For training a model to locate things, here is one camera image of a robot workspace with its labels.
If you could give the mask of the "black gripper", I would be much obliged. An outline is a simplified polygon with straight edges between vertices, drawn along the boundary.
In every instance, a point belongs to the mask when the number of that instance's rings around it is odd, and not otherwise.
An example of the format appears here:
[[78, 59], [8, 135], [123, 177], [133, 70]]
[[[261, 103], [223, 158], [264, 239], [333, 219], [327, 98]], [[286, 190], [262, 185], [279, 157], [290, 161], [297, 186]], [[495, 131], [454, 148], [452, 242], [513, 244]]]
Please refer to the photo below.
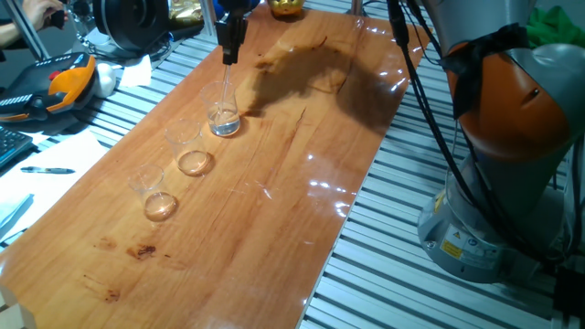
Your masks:
[[218, 20], [215, 28], [218, 44], [222, 47], [223, 63], [225, 65], [237, 64], [239, 49], [244, 43], [248, 21], [245, 16], [251, 12], [260, 0], [217, 0], [217, 17], [234, 16], [231, 19], [231, 30], [229, 23]]

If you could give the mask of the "person hand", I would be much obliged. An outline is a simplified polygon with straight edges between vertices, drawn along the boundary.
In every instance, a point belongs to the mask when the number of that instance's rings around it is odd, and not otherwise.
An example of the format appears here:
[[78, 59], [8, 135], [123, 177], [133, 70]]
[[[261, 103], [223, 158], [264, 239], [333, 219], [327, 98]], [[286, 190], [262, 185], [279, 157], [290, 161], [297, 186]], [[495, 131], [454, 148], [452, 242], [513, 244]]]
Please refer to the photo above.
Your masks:
[[64, 5], [59, 0], [24, 0], [22, 8], [36, 31], [51, 27], [51, 17]]

